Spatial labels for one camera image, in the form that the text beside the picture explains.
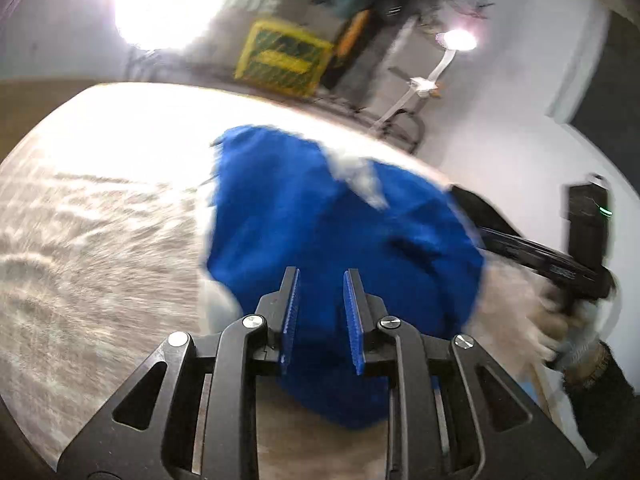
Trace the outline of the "right gloved hand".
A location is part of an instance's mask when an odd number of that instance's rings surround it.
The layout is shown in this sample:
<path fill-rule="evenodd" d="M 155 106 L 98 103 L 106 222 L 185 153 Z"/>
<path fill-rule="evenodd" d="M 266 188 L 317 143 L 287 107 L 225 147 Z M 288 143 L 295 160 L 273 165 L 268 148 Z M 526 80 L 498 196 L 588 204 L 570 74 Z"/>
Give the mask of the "right gloved hand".
<path fill-rule="evenodd" d="M 589 375 L 601 353 L 598 317 L 598 307 L 590 301 L 571 300 L 555 288 L 544 292 L 528 316 L 544 365 L 566 376 Z"/>

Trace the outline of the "right forearm dark sleeve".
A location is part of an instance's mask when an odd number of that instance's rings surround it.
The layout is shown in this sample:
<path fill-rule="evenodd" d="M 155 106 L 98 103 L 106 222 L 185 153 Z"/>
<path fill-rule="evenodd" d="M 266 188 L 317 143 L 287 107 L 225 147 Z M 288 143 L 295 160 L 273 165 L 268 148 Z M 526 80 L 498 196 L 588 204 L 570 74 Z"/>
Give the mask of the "right forearm dark sleeve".
<path fill-rule="evenodd" d="M 639 477 L 639 396 L 627 382 L 611 348 L 598 341 L 563 372 L 578 434 L 596 459 L 589 479 Z"/>

